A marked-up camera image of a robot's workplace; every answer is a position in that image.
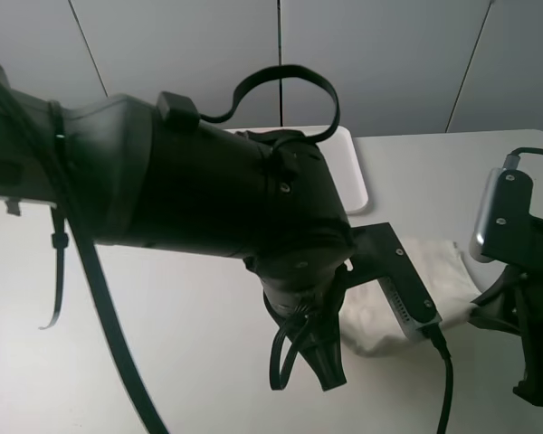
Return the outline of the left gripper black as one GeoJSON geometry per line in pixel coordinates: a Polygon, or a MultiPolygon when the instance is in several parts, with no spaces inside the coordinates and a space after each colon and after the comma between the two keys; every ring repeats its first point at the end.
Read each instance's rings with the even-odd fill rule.
{"type": "Polygon", "coordinates": [[[348,263],[348,257],[252,259],[265,308],[278,326],[271,356],[281,357],[289,341],[287,355],[305,357],[323,391],[347,383],[338,314],[349,288],[348,263]]]}

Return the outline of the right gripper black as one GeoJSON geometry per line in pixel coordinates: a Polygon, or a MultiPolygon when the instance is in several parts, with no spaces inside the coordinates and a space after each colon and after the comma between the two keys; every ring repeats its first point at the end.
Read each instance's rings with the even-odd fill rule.
{"type": "Polygon", "coordinates": [[[543,219],[528,215],[512,234],[508,231],[508,225],[497,225],[490,236],[489,258],[506,267],[474,299],[470,324],[521,339],[524,376],[513,393],[543,405],[543,219]]]}

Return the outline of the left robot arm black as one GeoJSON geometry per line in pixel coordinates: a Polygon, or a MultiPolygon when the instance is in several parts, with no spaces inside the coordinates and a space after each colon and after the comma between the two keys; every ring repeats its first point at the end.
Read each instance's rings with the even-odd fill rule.
{"type": "Polygon", "coordinates": [[[355,243],[319,142],[297,130],[230,133],[171,92],[66,109],[13,90],[0,65],[0,199],[51,207],[53,244],[74,241],[127,387],[142,382],[120,330],[96,244],[240,259],[279,329],[270,385],[297,356],[324,390],[343,385],[340,282],[355,243]]]}

